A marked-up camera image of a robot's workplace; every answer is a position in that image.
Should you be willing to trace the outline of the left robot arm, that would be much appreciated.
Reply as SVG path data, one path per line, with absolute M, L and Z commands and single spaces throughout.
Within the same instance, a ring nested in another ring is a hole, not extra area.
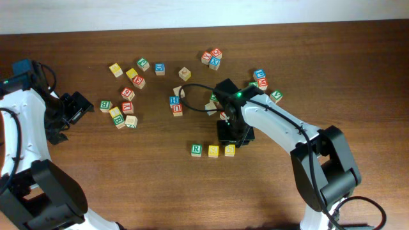
M 18 229 L 121 230 L 89 209 L 81 186 L 50 158 L 48 145 L 66 141 L 64 132 L 93 104 L 79 92 L 56 94 L 47 65 L 23 59 L 12 68 L 13 77 L 1 81 L 1 212 Z

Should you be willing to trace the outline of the yellow S block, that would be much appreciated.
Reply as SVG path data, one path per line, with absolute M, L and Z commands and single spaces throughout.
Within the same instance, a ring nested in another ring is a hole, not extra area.
M 225 146 L 224 155 L 226 157 L 233 157 L 235 156 L 236 146 L 234 144 L 229 144 Z
M 210 158 L 218 158 L 219 157 L 219 147 L 217 145 L 209 145 L 208 156 Z

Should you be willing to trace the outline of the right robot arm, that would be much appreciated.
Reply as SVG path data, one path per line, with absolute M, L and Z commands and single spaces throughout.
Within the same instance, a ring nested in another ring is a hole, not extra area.
M 297 190 L 307 205 L 300 228 L 335 229 L 323 210 L 333 213 L 362 181 L 342 131 L 301 121 L 256 86 L 238 89 L 226 79 L 212 92 L 227 116 L 217 123 L 219 142 L 239 148 L 255 139 L 255 129 L 269 136 L 291 157 Z

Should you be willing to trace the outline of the green R block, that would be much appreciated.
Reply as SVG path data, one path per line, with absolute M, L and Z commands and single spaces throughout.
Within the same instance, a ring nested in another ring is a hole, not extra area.
M 192 157 L 200 157 L 202 154 L 203 147 L 201 144 L 193 144 L 191 146 L 190 154 Z

